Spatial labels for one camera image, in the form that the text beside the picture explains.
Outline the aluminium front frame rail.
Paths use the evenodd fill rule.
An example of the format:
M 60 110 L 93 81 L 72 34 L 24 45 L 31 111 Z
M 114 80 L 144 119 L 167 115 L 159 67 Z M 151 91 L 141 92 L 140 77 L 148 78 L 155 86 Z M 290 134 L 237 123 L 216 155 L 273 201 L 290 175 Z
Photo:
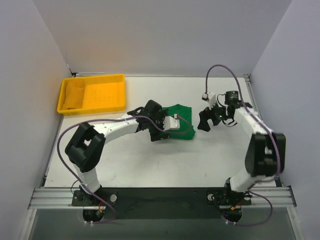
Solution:
M 296 207 L 293 190 L 288 187 L 258 186 L 251 189 L 255 194 L 266 197 L 274 208 Z M 33 190 L 29 209 L 70 209 L 73 195 L 69 188 L 43 187 Z

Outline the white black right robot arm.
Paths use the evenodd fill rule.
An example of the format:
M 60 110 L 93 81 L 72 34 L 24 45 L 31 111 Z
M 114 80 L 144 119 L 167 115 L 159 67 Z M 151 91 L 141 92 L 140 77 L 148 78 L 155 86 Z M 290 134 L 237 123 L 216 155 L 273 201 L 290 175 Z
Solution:
M 286 137 L 270 129 L 258 116 L 250 103 L 242 101 L 236 90 L 227 91 L 224 105 L 216 94 L 205 92 L 202 100 L 208 106 L 199 113 L 198 130 L 209 132 L 211 127 L 230 120 L 240 126 L 249 138 L 244 167 L 225 181 L 221 197 L 233 204 L 245 197 L 249 189 L 260 183 L 270 183 L 284 171 Z

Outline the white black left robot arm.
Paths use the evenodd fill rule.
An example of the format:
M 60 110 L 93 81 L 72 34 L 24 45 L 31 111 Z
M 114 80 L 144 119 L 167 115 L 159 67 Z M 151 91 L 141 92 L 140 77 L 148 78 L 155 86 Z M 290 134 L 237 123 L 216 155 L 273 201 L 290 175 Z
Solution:
M 180 128 L 177 116 L 170 116 L 168 110 L 164 110 L 154 100 L 149 100 L 144 107 L 131 110 L 121 118 L 104 120 L 100 124 L 81 123 L 64 151 L 80 179 L 83 199 L 91 206 L 97 205 L 102 199 L 96 166 L 105 144 L 144 130 L 149 131 L 152 142 L 166 139 L 169 130 Z

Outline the yellow plastic bin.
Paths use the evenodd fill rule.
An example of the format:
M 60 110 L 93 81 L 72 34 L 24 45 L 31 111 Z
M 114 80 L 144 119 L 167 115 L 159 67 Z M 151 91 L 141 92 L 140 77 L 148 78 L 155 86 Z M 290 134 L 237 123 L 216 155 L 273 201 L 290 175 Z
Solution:
M 82 107 L 62 110 L 66 86 L 71 79 L 84 81 Z M 62 80 L 57 112 L 64 116 L 122 112 L 126 108 L 126 82 L 124 74 L 70 77 Z

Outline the green t-shirt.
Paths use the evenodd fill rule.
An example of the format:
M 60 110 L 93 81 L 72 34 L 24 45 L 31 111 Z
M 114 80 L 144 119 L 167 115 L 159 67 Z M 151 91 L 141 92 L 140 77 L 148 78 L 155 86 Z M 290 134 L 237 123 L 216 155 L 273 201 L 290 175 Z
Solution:
M 151 138 L 152 142 L 165 140 L 165 139 L 175 139 L 175 140 L 186 140 L 190 141 L 194 138 L 196 131 L 192 124 L 192 108 L 189 106 L 184 106 L 181 104 L 176 104 L 172 106 L 163 107 L 163 110 L 167 111 L 168 115 L 173 117 L 178 115 L 182 119 L 179 120 L 179 129 L 170 129 L 168 133 L 157 132 L 155 137 Z

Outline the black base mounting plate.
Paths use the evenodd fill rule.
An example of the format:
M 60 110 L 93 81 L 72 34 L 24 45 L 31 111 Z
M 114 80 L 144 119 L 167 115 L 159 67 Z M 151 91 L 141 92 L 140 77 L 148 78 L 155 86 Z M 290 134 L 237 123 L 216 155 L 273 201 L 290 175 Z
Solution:
M 71 206 L 82 207 L 94 222 L 116 216 L 121 220 L 210 220 L 234 207 L 229 217 L 238 221 L 241 208 L 251 205 L 249 193 L 224 187 L 101 187 L 96 195 L 75 190 Z

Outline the aluminium right side rail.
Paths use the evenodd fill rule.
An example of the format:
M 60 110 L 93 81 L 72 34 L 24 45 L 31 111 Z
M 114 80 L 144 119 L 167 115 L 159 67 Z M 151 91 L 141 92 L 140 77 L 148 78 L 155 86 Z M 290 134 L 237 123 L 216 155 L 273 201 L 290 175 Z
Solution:
M 244 74 L 243 78 L 245 80 L 245 84 L 246 84 L 246 88 L 248 90 L 248 94 L 249 94 L 249 97 L 250 97 L 250 100 L 251 100 L 251 104 L 252 104 L 254 110 L 257 112 L 258 117 L 260 118 L 260 121 L 262 123 L 264 123 L 263 117 L 261 115 L 261 111 L 259 110 L 258 103 L 257 103 L 256 97 L 255 97 L 254 91 L 253 91 L 253 86 L 252 86 L 252 81 L 251 81 L 250 75 L 249 74 Z M 281 179 L 280 179 L 281 161 L 279 159 L 278 149 L 276 147 L 275 140 L 273 138 L 271 138 L 271 146 L 274 148 L 275 159 L 276 159 L 276 162 L 277 162 L 276 174 L 275 174 L 275 176 L 273 177 L 272 180 L 274 181 L 276 187 L 282 187 L 283 184 L 282 184 Z

